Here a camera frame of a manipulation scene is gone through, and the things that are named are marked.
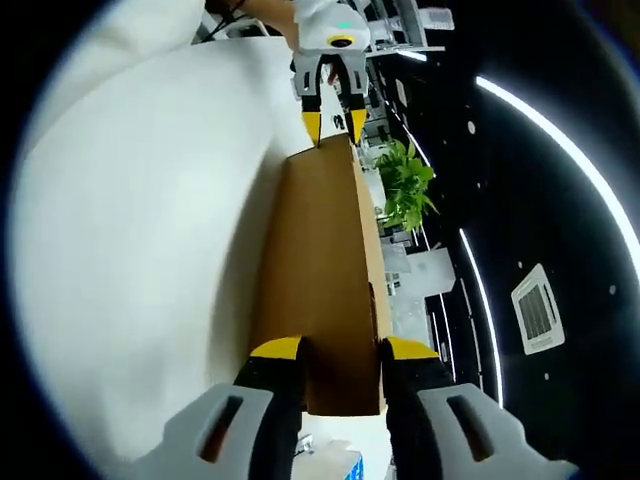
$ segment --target potted plant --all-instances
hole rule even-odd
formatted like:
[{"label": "potted plant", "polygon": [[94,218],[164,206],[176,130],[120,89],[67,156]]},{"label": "potted plant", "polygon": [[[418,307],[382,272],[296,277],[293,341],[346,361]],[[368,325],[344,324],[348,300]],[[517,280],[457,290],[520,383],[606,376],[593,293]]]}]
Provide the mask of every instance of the potted plant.
[{"label": "potted plant", "polygon": [[431,209],[439,213],[425,193],[433,178],[433,169],[416,158],[413,143],[409,149],[398,140],[391,140],[387,146],[388,151],[376,160],[387,197],[384,226],[403,224],[406,231],[411,231],[422,225],[423,212],[427,214]]}]

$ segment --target ceiling vent grille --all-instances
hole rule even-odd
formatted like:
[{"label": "ceiling vent grille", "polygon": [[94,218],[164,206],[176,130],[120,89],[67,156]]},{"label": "ceiling vent grille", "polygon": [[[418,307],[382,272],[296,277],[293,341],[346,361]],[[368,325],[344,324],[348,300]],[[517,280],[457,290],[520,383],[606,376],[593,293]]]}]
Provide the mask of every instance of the ceiling vent grille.
[{"label": "ceiling vent grille", "polygon": [[542,265],[537,264],[511,292],[511,301],[526,355],[564,343],[560,312]]}]

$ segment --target cardboard box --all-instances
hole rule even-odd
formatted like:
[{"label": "cardboard box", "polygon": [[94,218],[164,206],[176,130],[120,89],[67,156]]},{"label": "cardboard box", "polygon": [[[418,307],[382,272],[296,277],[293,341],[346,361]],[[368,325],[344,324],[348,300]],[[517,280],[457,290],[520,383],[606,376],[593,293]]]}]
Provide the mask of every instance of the cardboard box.
[{"label": "cardboard box", "polygon": [[390,335],[373,204],[347,135],[285,162],[256,291],[252,348],[310,342],[313,415],[377,415],[378,338]]}]

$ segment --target white tabletop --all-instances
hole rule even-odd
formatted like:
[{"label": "white tabletop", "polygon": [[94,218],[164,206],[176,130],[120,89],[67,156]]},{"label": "white tabletop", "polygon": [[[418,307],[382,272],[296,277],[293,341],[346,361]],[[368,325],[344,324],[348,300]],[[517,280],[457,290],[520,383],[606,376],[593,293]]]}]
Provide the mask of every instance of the white tabletop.
[{"label": "white tabletop", "polygon": [[[277,172],[311,147],[290,61],[281,38],[153,58],[74,104],[26,155],[11,217],[25,346],[105,468],[146,453],[244,362]],[[340,105],[322,92],[332,135]]]}]

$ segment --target led light strip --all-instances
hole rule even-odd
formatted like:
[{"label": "led light strip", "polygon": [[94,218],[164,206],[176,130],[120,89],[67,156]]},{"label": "led light strip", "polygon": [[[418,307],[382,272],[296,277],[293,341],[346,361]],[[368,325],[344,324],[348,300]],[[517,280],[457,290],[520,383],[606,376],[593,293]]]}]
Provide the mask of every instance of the led light strip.
[{"label": "led light strip", "polygon": [[398,119],[398,122],[400,123],[400,125],[402,125],[402,128],[404,129],[405,133],[407,134],[407,136],[409,137],[409,140],[411,140],[411,142],[416,146],[416,150],[418,150],[418,153],[420,154],[420,156],[422,157],[422,159],[424,160],[424,163],[427,164],[427,166],[431,166],[431,162],[429,162],[429,159],[427,158],[427,156],[424,154],[424,152],[422,151],[422,148],[420,147],[420,145],[418,145],[418,141],[416,140],[416,137],[413,136],[413,134],[409,131],[409,129],[407,128],[407,126],[402,122],[402,119],[400,118],[400,116],[396,113],[396,111],[393,109],[393,107],[391,106],[391,104],[389,103],[388,100],[385,100],[384,103],[387,104],[387,106],[389,107],[389,110],[391,110],[391,113],[393,113],[393,115]]},{"label": "led light strip", "polygon": [[413,58],[414,60],[419,60],[421,62],[427,61],[427,56],[424,53],[417,53],[417,52],[406,51],[406,50],[400,50],[398,53],[404,57]]},{"label": "led light strip", "polygon": [[451,372],[453,373],[453,381],[456,381],[456,362],[453,360],[453,344],[451,343],[451,331],[449,330],[449,318],[447,317],[447,309],[444,308],[444,298],[440,294],[440,303],[442,304],[442,314],[444,316],[444,327],[447,330],[447,341],[449,342],[449,356],[451,357]]},{"label": "led light strip", "polygon": [[558,145],[560,145],[576,165],[578,165],[580,170],[582,170],[582,172],[587,176],[591,184],[600,194],[600,197],[602,197],[602,200],[618,225],[618,229],[622,234],[627,250],[629,250],[631,262],[638,279],[638,289],[640,290],[640,243],[638,242],[638,237],[636,236],[633,226],[629,221],[629,217],[624,211],[624,208],[622,208],[620,201],[616,197],[615,193],[613,193],[613,190],[607,181],[593,165],[591,160],[589,160],[582,150],[580,150],[576,144],[569,139],[569,137],[562,133],[558,127],[512,93],[507,92],[505,89],[497,86],[493,82],[490,82],[486,78],[476,77],[476,84],[504,100],[516,110],[524,114],[533,123],[538,125],[551,138],[553,138]]},{"label": "led light strip", "polygon": [[431,312],[429,315],[431,315],[431,321],[433,322],[433,331],[436,332],[436,351],[442,358],[442,352],[440,351],[440,335],[438,335],[438,322],[436,322],[436,312]]},{"label": "led light strip", "polygon": [[491,344],[493,346],[493,363],[496,367],[496,383],[498,386],[498,405],[500,408],[504,408],[504,393],[502,391],[502,365],[500,364],[500,351],[498,350],[498,340],[496,339],[496,329],[493,325],[493,316],[491,315],[491,309],[489,308],[489,300],[487,299],[487,292],[484,289],[484,283],[482,283],[482,278],[480,277],[480,271],[478,270],[478,265],[476,264],[476,259],[473,256],[473,252],[471,251],[471,245],[469,245],[469,240],[467,240],[467,236],[464,234],[464,231],[460,229],[460,237],[462,238],[462,243],[464,243],[464,247],[467,250],[467,255],[469,256],[469,261],[471,262],[471,268],[473,268],[473,273],[476,276],[476,281],[478,282],[478,288],[480,289],[480,296],[482,297],[482,304],[484,305],[484,311],[487,315],[487,323],[489,324],[489,336],[491,337]]}]

